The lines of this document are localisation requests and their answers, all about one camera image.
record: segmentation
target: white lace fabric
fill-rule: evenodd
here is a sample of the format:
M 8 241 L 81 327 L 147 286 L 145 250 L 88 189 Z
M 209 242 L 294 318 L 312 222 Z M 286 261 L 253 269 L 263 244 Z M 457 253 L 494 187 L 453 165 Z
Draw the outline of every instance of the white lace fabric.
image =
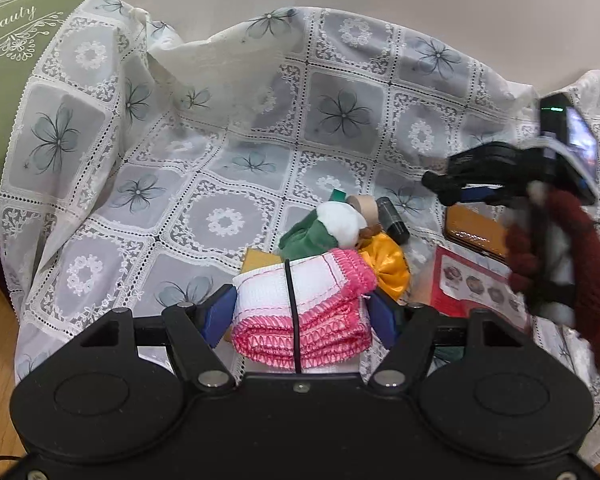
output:
M 566 91 L 600 140 L 600 72 Z M 392 200 L 417 273 L 448 246 L 423 172 L 534 136 L 534 95 L 435 38 L 347 12 L 276 9 L 184 43 L 121 0 L 86 0 L 27 82 L 0 184 L 17 377 L 113 307 L 203 301 L 247 247 L 275 250 L 334 188 Z M 577 338 L 542 322 L 534 336 L 590 381 L 598 415 L 600 377 Z M 258 368 L 227 345 L 234 375 Z M 164 349 L 139 352 L 169 367 Z M 368 378 L 385 352 L 374 336 L 328 371 Z M 600 460 L 600 417 L 582 454 Z

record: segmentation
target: yellow fabric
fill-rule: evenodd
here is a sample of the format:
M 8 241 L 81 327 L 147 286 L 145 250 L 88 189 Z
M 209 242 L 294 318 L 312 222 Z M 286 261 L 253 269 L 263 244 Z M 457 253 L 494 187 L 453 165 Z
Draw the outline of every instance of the yellow fabric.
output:
M 380 233 L 358 250 L 374 270 L 378 285 L 397 300 L 409 286 L 411 273 L 402 249 L 386 233 Z

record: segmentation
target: red knitted glove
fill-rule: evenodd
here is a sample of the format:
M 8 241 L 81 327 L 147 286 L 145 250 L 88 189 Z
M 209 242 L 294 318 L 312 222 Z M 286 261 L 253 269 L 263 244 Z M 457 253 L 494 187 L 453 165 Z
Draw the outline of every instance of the red knitted glove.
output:
M 571 193 L 552 189 L 544 206 L 551 219 L 571 238 L 576 329 L 591 343 L 596 365 L 600 367 L 600 238 L 593 220 Z M 538 259 L 531 253 L 527 234 L 518 225 L 507 231 L 506 245 L 507 263 L 512 270 L 509 285 L 514 292 L 525 292 L 532 283 L 529 277 L 538 272 Z

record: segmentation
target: metal screw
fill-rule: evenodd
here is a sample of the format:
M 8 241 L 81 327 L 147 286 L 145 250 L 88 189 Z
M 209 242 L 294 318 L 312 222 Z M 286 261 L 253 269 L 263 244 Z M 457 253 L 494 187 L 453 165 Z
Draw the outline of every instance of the metal screw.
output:
M 397 388 L 406 380 L 398 370 L 382 370 L 374 375 L 374 381 L 385 388 Z
M 27 473 L 27 480 L 47 480 L 47 478 L 42 471 L 33 469 Z
M 198 376 L 198 382 L 209 388 L 218 388 L 229 382 L 229 376 L 222 370 L 207 370 Z
M 294 383 L 294 391 L 296 394 L 306 394 L 311 389 L 309 383 Z

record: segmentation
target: pink towel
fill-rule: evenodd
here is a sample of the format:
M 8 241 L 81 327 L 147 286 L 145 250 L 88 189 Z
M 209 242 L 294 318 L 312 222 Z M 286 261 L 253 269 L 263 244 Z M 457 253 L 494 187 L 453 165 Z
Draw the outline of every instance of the pink towel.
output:
M 376 288 L 376 276 L 359 254 L 333 249 L 290 266 L 302 368 L 344 361 L 369 348 L 371 326 L 362 295 Z M 234 285 L 234 348 L 254 361 L 292 370 L 293 322 L 283 264 L 240 274 Z

